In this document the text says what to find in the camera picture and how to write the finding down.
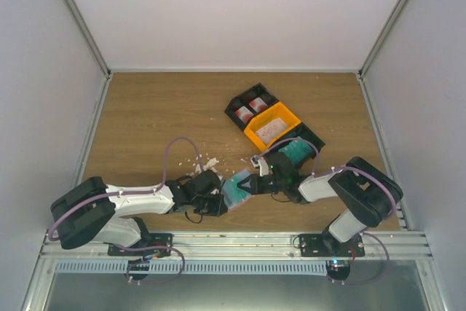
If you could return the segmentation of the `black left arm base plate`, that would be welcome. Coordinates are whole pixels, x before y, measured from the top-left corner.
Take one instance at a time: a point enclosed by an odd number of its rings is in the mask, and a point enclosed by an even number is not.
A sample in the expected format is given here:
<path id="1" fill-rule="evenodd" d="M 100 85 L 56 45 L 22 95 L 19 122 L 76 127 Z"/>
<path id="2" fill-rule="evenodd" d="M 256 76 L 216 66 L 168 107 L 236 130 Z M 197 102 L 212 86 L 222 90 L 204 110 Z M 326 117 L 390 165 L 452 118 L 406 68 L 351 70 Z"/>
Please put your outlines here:
<path id="1" fill-rule="evenodd" d="M 118 248 L 115 245 L 108 246 L 107 254 L 109 256 L 156 256 L 166 257 L 170 255 L 167 249 L 151 249 L 152 246 L 171 246 L 173 243 L 173 234 L 171 233 L 150 233 L 148 239 L 141 239 L 130 250 Z"/>

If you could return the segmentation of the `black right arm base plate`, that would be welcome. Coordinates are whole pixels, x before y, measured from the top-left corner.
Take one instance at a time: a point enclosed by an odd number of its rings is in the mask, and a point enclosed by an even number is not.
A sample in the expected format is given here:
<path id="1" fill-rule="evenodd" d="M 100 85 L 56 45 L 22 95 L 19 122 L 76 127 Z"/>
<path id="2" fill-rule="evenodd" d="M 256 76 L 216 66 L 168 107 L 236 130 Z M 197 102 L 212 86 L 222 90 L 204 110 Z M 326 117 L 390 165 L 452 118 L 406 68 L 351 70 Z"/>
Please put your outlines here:
<path id="1" fill-rule="evenodd" d="M 291 239 L 291 245 L 300 251 L 301 257 L 353 258 L 366 255 L 360 237 L 340 243 L 331 235 L 301 233 Z"/>

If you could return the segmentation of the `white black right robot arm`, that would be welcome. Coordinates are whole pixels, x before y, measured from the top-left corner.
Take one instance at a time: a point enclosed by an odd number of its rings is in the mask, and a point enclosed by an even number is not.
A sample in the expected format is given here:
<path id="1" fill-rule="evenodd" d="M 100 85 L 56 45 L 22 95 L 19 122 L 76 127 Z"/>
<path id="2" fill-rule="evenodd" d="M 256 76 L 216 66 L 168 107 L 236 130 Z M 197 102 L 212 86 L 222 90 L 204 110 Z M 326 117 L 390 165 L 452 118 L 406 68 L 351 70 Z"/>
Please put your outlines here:
<path id="1" fill-rule="evenodd" d="M 302 175 L 281 151 L 255 156 L 251 160 L 258 173 L 235 180 L 233 188 L 250 195 L 282 192 L 292 203 L 305 205 L 338 197 L 346 206 L 317 236 L 322 248 L 302 243 L 302 248 L 327 256 L 343 256 L 358 246 L 355 239 L 364 230 L 377 227 L 391 217 L 403 199 L 403 190 L 362 157 L 353 157 L 341 167 L 316 176 Z"/>

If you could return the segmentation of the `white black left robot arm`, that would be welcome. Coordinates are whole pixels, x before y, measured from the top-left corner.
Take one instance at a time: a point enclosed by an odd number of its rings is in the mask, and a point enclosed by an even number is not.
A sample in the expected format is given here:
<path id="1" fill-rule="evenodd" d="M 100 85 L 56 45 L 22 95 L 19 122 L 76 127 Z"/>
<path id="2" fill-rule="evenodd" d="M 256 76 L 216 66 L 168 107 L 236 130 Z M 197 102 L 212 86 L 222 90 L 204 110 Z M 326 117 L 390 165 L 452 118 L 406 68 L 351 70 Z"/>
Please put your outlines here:
<path id="1" fill-rule="evenodd" d="M 141 218 L 144 213 L 186 213 L 219 217 L 228 207 L 221 193 L 221 179 L 204 170 L 163 184 L 123 187 L 105 184 L 94 176 L 64 194 L 50 206 L 54 219 L 47 233 L 64 250 L 92 241 L 116 245 L 135 256 L 145 254 L 154 241 Z"/>

